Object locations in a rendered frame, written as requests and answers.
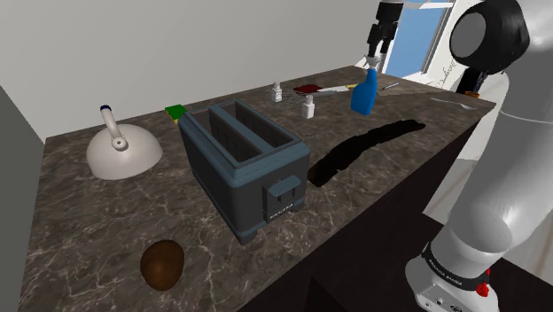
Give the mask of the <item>window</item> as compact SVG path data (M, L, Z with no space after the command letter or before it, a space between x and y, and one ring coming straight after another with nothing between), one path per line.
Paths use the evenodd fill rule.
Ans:
M383 73L406 77L422 73L436 45L436 36L455 0L403 0L399 26Z

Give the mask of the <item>small white bottle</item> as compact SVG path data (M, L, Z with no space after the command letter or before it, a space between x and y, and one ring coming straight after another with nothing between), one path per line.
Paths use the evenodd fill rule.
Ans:
M301 116L305 119L311 119L314 117L314 111L314 98L311 94L307 94L301 107Z

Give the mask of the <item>green and yellow sponge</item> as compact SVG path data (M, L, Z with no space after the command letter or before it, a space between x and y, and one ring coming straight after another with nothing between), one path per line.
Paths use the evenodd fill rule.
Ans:
M166 107L165 111L172 121L177 123L178 120L187 112L187 109L183 105L171 105Z

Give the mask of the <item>white kettle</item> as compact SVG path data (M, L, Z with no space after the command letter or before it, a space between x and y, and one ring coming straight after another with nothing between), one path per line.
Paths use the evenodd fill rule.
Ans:
M132 124L119 124L109 105L99 108L105 128L90 140L86 160L92 174L104 180L137 176L156 165L163 151L148 130Z

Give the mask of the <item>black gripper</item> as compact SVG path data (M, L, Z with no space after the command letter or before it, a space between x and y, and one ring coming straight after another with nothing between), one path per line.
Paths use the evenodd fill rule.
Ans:
M397 24L400 18L399 3L380 3L378 5L376 19L378 23L372 25L367 39L369 45L368 57L374 58L378 44L382 41L380 53L387 54L390 43L395 38Z

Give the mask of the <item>blue spray bottle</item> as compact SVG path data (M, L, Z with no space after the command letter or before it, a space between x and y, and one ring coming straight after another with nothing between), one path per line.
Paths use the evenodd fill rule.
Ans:
M379 62L379 55L366 57L366 65L368 66L366 78L364 82L357 84L352 91L350 105L352 111L362 115L370 114L378 90L377 69Z

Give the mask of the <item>brown potato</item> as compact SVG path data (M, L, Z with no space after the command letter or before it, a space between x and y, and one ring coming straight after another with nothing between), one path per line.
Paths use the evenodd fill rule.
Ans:
M161 240L147 247L141 257L140 272L156 291L176 285L183 272L184 251L174 240Z

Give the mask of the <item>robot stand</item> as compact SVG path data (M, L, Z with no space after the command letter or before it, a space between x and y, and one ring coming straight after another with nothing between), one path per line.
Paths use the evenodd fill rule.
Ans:
M441 228L424 214L349 223L313 275L304 312L424 312L405 266ZM491 286L501 312L553 312L553 286L504 259L491 268Z

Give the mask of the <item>red and white spatula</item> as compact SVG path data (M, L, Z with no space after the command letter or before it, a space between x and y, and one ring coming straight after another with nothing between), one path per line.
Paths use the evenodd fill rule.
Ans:
M315 98L315 97L321 97L321 96L328 96L328 95L332 95L340 92L347 92L354 89L355 87L356 87L356 84L341 85L341 86L329 87L329 88L322 88L318 85L307 84L307 85L296 87L293 89L293 91L301 96L311 95L313 98Z

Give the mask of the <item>dark blue-grey toaster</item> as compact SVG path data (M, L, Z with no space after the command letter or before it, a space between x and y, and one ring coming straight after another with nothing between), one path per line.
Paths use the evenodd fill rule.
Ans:
M191 172L240 245L259 228L303 208L310 149L240 100L178 121Z

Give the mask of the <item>silver spoon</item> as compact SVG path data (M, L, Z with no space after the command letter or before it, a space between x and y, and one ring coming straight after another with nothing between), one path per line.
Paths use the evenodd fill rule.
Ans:
M454 102L454 101L439 99L439 98L436 98L436 97L430 97L430 99L434 102L437 102L437 103L448 104L448 105L458 105L461 108L463 108L464 110L470 110L470 111L478 110L477 107L473 107L473 106L470 106L470 105L465 105L465 104Z

